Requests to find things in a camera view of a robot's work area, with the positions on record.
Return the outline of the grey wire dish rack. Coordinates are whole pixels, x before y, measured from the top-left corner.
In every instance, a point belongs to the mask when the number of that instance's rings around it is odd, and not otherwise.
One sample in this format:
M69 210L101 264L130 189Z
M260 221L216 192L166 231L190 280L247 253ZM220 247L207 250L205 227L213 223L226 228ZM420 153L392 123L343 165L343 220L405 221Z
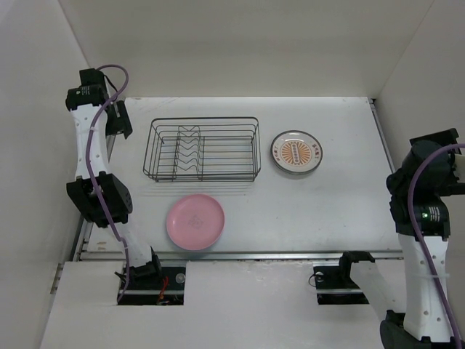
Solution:
M156 182L253 182L261 170L259 120L153 119L142 171Z

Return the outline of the purple plate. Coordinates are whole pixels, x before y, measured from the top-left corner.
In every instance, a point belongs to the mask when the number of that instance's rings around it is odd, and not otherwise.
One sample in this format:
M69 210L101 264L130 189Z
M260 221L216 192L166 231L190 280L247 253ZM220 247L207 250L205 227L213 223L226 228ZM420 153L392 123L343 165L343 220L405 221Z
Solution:
M206 194L192 194L178 200L166 216L166 231L171 241L187 251L213 246L225 227L221 204Z

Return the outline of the pink plate with red text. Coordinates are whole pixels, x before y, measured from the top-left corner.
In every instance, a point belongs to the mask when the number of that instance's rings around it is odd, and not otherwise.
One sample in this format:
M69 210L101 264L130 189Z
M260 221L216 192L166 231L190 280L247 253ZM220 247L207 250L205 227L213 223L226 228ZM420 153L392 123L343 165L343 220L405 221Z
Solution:
M323 147L316 137L300 130L276 135L270 144L272 162L289 175L305 176L314 172L323 160Z

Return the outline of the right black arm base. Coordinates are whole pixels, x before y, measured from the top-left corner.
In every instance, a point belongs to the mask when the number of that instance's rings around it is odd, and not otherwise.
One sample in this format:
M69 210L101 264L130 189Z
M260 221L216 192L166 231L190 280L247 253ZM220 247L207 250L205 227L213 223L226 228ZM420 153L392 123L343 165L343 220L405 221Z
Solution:
M352 281L342 278L339 267L317 265L309 283L316 288L318 305L367 305L368 300Z

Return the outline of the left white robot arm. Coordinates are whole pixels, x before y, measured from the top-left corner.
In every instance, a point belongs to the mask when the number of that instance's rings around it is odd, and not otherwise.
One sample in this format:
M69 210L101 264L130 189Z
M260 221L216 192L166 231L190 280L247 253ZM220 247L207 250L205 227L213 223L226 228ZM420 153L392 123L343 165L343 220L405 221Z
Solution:
M124 88L114 88L103 70L81 70L80 85L67 93L65 105L76 128L77 167L66 191L86 221L109 229L121 245L125 269L117 276L123 290L152 290L165 279L160 261L153 248L139 242L130 231L132 197L109 165L107 138L132 134L129 114L120 98Z

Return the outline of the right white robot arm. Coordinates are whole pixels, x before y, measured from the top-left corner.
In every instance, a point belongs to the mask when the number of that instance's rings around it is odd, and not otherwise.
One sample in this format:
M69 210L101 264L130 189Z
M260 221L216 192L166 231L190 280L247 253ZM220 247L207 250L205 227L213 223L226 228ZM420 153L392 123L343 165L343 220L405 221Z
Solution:
M384 348L463 348L447 296L451 229L443 198L464 194L464 144L454 128L413 138L410 144L400 168L386 180L403 251L406 304L397 301L369 252L344 252L336 277L362 290L380 320Z

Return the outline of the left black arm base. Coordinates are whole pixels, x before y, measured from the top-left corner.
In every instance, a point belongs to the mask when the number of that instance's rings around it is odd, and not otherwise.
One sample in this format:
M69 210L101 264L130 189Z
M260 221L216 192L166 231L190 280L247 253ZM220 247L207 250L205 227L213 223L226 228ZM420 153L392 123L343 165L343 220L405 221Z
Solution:
M162 267L162 275L131 281L124 292L124 277L120 278L117 305L184 305L186 267Z

